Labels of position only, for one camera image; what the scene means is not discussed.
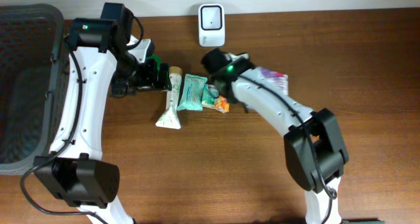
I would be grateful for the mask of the mint green wipes pack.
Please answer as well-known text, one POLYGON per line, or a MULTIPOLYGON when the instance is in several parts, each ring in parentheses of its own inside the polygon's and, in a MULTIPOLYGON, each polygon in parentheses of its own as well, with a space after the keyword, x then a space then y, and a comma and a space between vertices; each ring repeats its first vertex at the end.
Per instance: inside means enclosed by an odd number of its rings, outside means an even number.
POLYGON ((177 110, 202 111, 201 98, 206 83, 206 77, 186 74, 183 92, 177 110))

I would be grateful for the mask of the white cream tube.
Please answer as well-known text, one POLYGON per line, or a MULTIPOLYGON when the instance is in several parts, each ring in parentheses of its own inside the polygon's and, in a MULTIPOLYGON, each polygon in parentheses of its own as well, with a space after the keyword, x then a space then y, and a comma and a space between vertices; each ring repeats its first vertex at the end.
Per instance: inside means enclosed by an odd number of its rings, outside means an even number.
POLYGON ((169 79, 171 90, 167 92, 166 109, 156 122, 156 126, 168 129, 180 129, 181 125, 177 116, 177 107, 182 85, 182 69, 178 66, 171 66, 169 68, 169 79))

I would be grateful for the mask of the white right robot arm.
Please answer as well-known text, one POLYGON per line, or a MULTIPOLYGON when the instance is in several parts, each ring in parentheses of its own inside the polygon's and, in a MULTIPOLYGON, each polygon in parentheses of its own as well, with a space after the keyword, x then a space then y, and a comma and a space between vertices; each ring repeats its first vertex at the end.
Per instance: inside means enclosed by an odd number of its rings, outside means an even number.
POLYGON ((342 223, 338 188, 349 155, 335 115, 326 108, 316 112, 283 94, 247 53, 215 48, 201 63, 228 102, 250 106, 283 138, 287 170, 304 190, 305 221, 342 223))

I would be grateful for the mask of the small green tissue packet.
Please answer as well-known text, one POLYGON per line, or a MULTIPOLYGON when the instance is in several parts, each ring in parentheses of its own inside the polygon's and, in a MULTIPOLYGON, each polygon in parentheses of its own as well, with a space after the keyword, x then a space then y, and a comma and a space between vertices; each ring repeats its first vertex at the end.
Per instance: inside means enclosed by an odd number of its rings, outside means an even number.
POLYGON ((201 98, 201 105, 204 108, 215 108, 216 100, 219 97, 219 91, 214 85, 205 84, 203 88, 203 95, 201 98))

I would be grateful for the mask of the orange tissue packet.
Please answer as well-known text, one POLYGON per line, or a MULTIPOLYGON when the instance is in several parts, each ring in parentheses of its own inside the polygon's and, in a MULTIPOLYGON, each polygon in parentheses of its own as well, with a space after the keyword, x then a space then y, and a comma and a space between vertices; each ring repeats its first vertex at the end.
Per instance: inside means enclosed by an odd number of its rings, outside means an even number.
POLYGON ((227 113, 230 111, 230 105, 225 97, 219 96, 215 100, 215 110, 222 113, 227 113))

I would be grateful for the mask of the green lid jar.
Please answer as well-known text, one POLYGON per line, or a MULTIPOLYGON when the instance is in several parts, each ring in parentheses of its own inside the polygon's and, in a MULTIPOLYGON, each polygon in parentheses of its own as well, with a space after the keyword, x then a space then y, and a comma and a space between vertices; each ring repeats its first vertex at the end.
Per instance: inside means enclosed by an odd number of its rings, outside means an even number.
POLYGON ((146 61, 147 63, 155 63, 156 65, 156 69, 159 70, 160 69, 160 65, 161 65, 161 59, 160 57, 158 57, 157 55, 150 55, 146 57, 146 61))

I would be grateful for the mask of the red purple tissue pack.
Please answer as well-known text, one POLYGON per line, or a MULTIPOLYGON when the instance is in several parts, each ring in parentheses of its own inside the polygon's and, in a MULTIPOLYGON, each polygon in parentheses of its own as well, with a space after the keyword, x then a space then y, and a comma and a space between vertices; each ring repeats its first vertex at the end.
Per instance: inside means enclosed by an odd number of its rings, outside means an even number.
POLYGON ((288 86, 288 75, 269 70, 262 66, 258 66, 257 69, 261 74, 273 85, 275 85, 284 95, 288 95, 289 86, 288 86))

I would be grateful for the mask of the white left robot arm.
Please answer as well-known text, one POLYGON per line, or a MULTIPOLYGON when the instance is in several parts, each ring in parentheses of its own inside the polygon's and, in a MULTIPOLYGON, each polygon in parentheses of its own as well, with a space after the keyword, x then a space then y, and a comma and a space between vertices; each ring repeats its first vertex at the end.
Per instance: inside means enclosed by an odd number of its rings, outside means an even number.
POLYGON ((31 172, 70 215, 93 223, 132 223, 119 198, 119 168, 102 161, 101 133, 108 97, 171 89, 169 66, 154 44, 132 35, 135 15, 121 3, 105 3, 99 18, 76 18, 64 46, 70 75, 63 113, 49 152, 31 172))

